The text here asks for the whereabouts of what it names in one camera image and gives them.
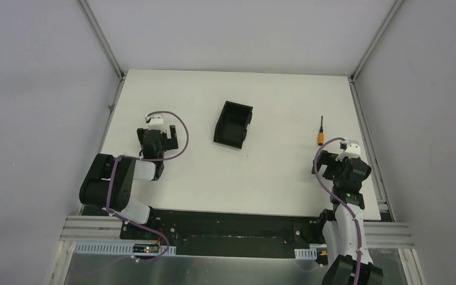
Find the orange-handled black screwdriver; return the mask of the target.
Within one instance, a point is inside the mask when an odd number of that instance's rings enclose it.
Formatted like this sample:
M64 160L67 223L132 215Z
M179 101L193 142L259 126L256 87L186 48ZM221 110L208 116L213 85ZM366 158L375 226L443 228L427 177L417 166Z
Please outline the orange-handled black screwdriver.
M324 128L323 128L323 120L324 120L324 117L321 116L321 123L320 123L319 132L318 132L318 137L317 137L317 144L318 144L319 146L324 145Z

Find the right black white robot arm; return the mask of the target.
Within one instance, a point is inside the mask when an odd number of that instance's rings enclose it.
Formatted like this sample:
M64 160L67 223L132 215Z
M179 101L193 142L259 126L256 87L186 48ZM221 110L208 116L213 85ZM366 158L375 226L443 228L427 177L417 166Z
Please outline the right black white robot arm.
M374 265L364 230L362 183L371 167L359 157L321 150L313 161L312 173L318 182L332 181L332 210L320 215L321 234L327 245L328 270L323 284L382 284L383 270Z

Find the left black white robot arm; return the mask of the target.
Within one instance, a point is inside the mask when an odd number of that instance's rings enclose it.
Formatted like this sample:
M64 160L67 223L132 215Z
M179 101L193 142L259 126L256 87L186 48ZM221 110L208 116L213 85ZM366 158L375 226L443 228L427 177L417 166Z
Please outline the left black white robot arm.
M164 171L164 154L178 149L178 139L174 125L169 126L169 131L139 128L137 135L140 154L147 161L97 154L81 185L79 200L83 205L146 224L151 207L138 200L140 190L133 189L133 183L159 180Z

